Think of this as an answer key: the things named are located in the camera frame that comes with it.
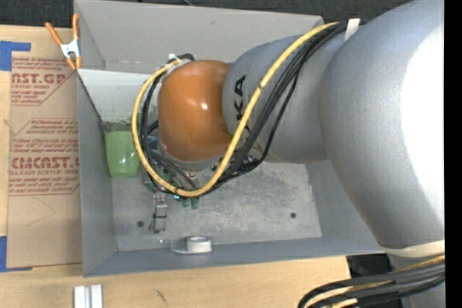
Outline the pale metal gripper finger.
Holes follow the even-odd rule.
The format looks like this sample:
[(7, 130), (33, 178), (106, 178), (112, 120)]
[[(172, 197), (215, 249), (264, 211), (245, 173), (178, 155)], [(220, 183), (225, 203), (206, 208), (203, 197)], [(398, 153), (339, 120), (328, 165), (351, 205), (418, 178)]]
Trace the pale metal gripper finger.
[(149, 224), (149, 232), (152, 234), (159, 234), (166, 230), (167, 217), (153, 217)]
[(164, 193), (155, 193), (153, 195), (153, 219), (163, 219), (167, 217), (167, 198)]

